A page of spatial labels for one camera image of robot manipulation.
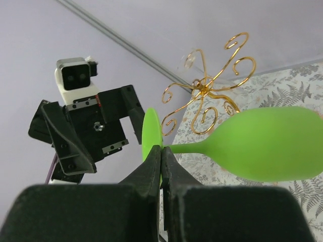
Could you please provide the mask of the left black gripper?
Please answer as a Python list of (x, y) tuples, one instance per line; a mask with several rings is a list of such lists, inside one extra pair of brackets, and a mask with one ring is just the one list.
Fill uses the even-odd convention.
[(65, 114), (67, 119), (58, 102), (42, 100), (28, 130), (30, 137), (54, 147), (64, 174), (96, 173), (94, 162), (129, 144), (122, 118), (130, 118), (142, 144), (145, 112), (133, 85), (75, 100), (65, 107)]

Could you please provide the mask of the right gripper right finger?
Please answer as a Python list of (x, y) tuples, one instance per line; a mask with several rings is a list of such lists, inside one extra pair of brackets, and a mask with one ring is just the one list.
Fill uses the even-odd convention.
[(205, 186), (161, 153), (164, 229), (169, 241), (313, 241), (292, 194), (281, 187)]

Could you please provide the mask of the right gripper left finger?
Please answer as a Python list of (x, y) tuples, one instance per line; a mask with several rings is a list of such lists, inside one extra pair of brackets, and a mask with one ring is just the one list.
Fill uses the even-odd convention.
[(34, 185), (13, 203), (1, 241), (158, 241), (161, 149), (117, 184)]

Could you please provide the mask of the green wine glass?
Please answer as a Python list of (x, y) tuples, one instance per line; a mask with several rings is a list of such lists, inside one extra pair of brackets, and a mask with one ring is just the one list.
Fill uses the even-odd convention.
[(310, 179), (322, 173), (322, 118), (300, 106), (249, 109), (228, 118), (206, 139), (170, 149), (203, 154), (257, 182)]

